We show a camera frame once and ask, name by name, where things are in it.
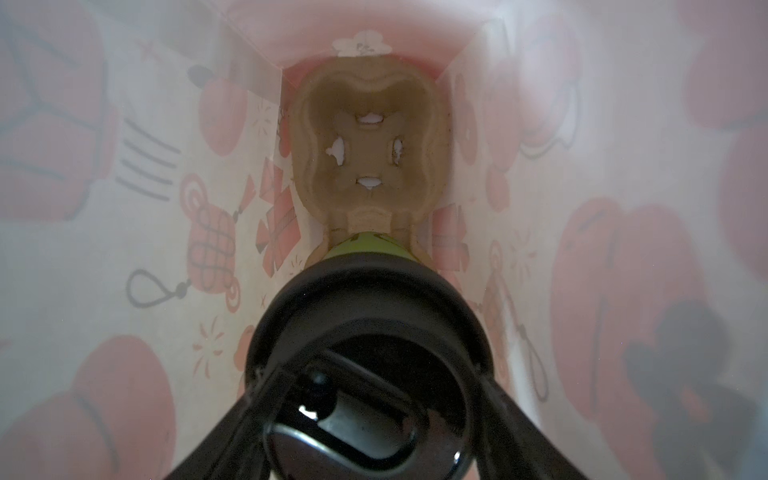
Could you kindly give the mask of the brown cardboard cup carrier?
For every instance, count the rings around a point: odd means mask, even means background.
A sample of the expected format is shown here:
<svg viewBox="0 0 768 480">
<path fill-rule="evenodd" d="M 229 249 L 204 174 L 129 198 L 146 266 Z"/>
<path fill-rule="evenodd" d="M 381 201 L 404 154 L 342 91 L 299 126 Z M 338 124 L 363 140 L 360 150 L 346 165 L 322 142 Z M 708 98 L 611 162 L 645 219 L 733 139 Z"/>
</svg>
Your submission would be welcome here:
<svg viewBox="0 0 768 480">
<path fill-rule="evenodd" d="M 452 122 L 431 77 L 390 56 L 332 58 L 302 80 L 289 124 L 296 192 L 323 226 L 309 265 L 371 232 L 435 266 L 418 228 L 449 180 Z"/>
</svg>

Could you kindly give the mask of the red white paper gift bag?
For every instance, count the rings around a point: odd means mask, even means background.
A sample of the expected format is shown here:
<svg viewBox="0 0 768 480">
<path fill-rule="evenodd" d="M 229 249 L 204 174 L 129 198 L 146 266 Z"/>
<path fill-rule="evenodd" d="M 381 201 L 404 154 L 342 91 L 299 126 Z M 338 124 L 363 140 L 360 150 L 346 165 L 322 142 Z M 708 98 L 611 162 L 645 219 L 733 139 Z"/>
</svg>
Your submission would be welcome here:
<svg viewBox="0 0 768 480">
<path fill-rule="evenodd" d="M 767 475 L 763 1 L 5 1 L 1 475 L 170 479 L 318 264 L 290 104 L 390 56 L 451 113 L 420 224 L 586 479 Z"/>
</svg>

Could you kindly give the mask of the black coffee cup lid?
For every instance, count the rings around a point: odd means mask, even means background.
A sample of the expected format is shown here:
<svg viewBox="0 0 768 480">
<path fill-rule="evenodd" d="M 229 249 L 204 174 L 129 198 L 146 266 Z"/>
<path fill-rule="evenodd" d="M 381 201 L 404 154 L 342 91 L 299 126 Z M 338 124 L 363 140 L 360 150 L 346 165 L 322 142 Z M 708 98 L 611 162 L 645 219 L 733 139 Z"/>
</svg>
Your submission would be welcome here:
<svg viewBox="0 0 768 480">
<path fill-rule="evenodd" d="M 262 445 L 280 479 L 460 479 L 480 431 L 489 342 L 458 291 L 402 257 L 356 253 L 289 281 L 245 381 L 273 381 Z"/>
</svg>

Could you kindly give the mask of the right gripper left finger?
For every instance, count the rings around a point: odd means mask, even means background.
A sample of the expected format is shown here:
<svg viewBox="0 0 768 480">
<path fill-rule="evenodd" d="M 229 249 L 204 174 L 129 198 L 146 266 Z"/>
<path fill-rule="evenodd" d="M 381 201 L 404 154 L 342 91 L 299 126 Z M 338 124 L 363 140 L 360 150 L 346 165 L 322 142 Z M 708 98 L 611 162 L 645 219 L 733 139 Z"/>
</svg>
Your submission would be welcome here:
<svg viewBox="0 0 768 480">
<path fill-rule="evenodd" d="M 274 369 L 248 387 L 200 445 L 169 475 L 170 479 L 267 479 L 265 432 L 288 394 L 288 371 Z"/>
</svg>

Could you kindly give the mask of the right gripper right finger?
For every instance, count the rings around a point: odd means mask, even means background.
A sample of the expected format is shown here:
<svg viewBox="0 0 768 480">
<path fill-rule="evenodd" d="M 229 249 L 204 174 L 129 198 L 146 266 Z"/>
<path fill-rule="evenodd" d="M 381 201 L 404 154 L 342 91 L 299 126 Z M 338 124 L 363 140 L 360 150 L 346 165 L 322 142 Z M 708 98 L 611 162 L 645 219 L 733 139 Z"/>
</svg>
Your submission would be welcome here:
<svg viewBox="0 0 768 480">
<path fill-rule="evenodd" d="M 481 479 L 586 479 L 490 372 L 477 369 L 476 376 L 476 464 Z"/>
</svg>

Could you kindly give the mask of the green paper coffee cup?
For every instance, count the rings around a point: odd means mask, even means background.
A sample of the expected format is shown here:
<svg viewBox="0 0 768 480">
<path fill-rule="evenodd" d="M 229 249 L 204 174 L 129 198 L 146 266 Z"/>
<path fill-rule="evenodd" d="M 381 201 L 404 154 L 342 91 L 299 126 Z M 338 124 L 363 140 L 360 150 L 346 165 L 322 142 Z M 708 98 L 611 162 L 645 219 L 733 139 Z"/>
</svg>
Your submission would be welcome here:
<svg viewBox="0 0 768 480">
<path fill-rule="evenodd" d="M 417 262 L 417 258 L 393 238 L 377 232 L 360 232 L 331 248 L 323 259 L 356 253 L 393 255 Z"/>
</svg>

